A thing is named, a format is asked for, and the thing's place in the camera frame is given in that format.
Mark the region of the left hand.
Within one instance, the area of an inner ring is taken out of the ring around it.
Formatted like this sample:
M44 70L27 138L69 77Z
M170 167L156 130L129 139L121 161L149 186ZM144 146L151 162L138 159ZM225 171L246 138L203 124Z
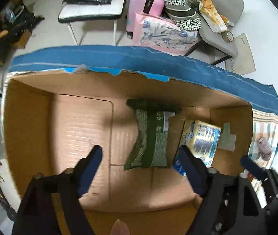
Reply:
M111 229L111 235L130 235L127 224L120 219L116 220Z

